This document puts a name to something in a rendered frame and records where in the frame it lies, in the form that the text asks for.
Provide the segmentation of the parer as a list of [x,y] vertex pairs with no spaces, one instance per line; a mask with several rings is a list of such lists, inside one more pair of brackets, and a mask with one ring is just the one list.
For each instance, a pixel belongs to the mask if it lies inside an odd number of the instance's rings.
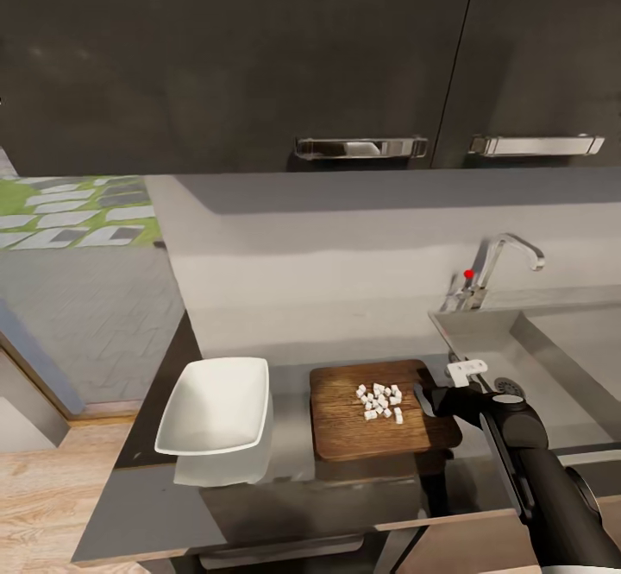
[[483,389],[485,390],[485,393],[489,393],[489,392],[493,392],[493,390],[490,388],[490,386],[486,383],[485,379],[483,379],[483,377],[481,376],[481,374],[477,374],[476,375],[479,379],[479,383],[480,385],[482,385]]

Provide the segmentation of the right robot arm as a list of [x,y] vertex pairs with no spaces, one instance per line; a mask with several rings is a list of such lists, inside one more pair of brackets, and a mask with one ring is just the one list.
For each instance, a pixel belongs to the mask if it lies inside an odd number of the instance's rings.
[[448,364],[448,386],[423,389],[434,416],[459,416],[484,432],[543,574],[621,574],[621,551],[587,482],[549,450],[546,429],[523,397],[485,393],[469,381],[486,369],[480,359]]

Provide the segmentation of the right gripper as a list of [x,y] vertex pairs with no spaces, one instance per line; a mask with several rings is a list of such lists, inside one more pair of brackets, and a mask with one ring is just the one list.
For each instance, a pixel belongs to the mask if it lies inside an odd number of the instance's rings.
[[[466,387],[439,387],[423,389],[423,395],[432,406],[434,416],[443,418],[444,416],[459,416],[468,421],[464,413],[464,400],[470,394],[481,393],[483,390],[479,382],[469,381]],[[484,393],[482,393],[484,394]]]

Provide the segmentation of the bowl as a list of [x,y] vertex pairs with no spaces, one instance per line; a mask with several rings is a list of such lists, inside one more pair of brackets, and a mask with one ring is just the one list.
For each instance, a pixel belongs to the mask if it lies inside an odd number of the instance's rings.
[[268,389],[265,358],[187,363],[160,419],[155,451],[196,456],[253,448],[266,423]]

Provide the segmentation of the cutting board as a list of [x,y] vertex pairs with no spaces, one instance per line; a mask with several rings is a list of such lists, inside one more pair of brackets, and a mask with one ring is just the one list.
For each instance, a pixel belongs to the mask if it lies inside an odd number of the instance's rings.
[[[419,359],[321,367],[312,369],[309,380],[317,458],[323,462],[461,446],[462,432],[454,416],[428,415],[414,393],[414,382],[423,389],[438,388]],[[365,419],[368,405],[356,392],[363,388],[368,397],[379,385],[385,390],[397,385],[401,399],[395,405],[386,400],[392,412],[389,418],[376,413]],[[400,425],[396,423],[395,408],[401,410]]]

